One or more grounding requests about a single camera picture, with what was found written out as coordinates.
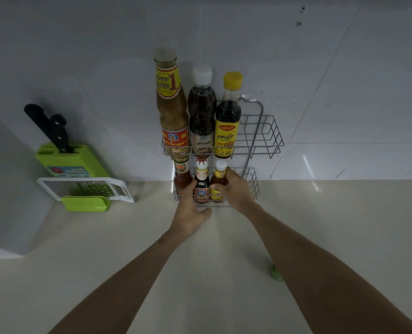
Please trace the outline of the yellow cap dark sauce bottle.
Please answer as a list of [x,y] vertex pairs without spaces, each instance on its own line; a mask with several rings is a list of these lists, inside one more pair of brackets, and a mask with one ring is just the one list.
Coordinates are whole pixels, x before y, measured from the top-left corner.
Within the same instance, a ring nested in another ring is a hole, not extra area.
[[223,76],[223,95],[215,113],[214,155],[219,159],[230,158],[234,151],[242,112],[239,104],[242,82],[242,73],[237,71]]

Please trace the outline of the green knife block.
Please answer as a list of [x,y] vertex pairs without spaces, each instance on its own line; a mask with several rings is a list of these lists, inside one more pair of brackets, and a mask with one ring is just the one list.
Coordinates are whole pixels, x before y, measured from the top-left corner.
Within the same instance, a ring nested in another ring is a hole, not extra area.
[[54,144],[42,145],[36,159],[57,178],[110,177],[87,145],[76,144],[73,153],[64,153]]

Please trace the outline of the person's right hand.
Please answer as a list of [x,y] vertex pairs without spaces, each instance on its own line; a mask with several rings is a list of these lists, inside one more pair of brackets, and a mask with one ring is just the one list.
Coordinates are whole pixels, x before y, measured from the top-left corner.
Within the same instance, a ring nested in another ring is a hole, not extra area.
[[257,212],[258,204],[254,201],[246,180],[230,167],[226,169],[226,177],[228,191],[222,192],[224,198],[236,211],[251,219]]

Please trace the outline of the person's left forearm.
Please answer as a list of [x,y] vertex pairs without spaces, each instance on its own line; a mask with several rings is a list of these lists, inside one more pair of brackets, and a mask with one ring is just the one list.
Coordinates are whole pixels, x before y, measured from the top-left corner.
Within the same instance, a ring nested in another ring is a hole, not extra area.
[[83,299],[48,334],[126,334],[164,265],[191,235],[169,229]]

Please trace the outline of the small yellow label sauce bottle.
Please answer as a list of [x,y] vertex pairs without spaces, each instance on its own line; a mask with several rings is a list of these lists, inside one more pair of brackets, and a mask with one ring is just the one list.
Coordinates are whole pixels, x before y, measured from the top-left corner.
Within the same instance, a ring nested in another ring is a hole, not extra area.
[[222,192],[219,190],[213,189],[213,184],[220,184],[223,186],[228,185],[228,179],[226,177],[227,162],[225,160],[217,160],[215,164],[214,174],[210,179],[209,187],[209,197],[213,202],[219,203],[224,200]]

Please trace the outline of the tall brown sauce bottle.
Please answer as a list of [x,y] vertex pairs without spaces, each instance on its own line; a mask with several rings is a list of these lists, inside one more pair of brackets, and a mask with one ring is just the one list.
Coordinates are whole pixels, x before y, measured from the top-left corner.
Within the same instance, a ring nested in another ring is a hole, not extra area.
[[171,47],[153,51],[156,67],[156,99],[166,153],[177,163],[190,157],[189,116],[177,55]]

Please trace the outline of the person's right forearm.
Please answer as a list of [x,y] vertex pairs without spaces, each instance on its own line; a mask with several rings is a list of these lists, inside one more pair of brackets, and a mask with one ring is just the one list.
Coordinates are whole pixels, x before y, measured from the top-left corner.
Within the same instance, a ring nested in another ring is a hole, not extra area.
[[238,210],[258,232],[313,334],[412,334],[412,321],[330,252],[253,201]]

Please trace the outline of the white frame metal grater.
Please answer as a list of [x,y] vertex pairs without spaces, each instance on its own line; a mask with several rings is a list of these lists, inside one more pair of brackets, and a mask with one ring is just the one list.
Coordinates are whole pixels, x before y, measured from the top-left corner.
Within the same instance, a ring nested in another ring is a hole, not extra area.
[[124,181],[109,177],[42,177],[37,179],[37,183],[57,201],[61,201],[65,196],[102,196],[108,200],[120,200],[129,203],[135,202]]

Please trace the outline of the person's left hand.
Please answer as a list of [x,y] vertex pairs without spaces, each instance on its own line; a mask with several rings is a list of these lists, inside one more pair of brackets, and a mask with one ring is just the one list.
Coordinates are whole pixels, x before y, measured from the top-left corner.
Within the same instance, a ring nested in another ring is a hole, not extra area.
[[169,233],[180,240],[187,240],[192,236],[206,220],[196,220],[194,208],[196,208],[193,198],[193,190],[196,180],[192,180],[185,188],[179,200],[175,215],[173,217]]

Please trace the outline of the small red sauce bottle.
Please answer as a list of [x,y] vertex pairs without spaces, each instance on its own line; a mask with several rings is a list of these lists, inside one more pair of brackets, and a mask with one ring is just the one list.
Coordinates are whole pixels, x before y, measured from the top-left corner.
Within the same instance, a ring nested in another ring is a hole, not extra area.
[[185,157],[181,160],[174,160],[174,193],[175,199],[180,200],[183,191],[192,182],[193,178],[190,172],[190,157]]

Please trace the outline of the white cap fish sauce bottle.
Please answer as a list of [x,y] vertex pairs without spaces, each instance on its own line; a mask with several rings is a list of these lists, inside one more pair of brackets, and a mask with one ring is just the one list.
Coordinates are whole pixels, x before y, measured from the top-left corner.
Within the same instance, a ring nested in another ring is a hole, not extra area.
[[212,78],[212,67],[193,67],[193,87],[188,95],[189,133],[191,153],[199,159],[212,155],[214,147],[217,98]]

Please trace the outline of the green grater container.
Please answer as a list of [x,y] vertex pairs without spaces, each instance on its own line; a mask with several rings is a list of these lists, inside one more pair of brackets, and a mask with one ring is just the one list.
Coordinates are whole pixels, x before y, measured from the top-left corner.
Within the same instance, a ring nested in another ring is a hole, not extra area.
[[62,203],[69,212],[106,212],[111,201],[104,196],[64,196]]

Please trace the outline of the small dark sauce bottle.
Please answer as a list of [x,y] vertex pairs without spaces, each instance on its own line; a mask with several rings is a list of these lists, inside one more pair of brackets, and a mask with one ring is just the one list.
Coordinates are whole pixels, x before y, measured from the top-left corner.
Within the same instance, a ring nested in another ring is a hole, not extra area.
[[206,157],[196,159],[196,168],[194,172],[196,186],[193,190],[193,197],[197,203],[206,203],[209,200],[209,166]]

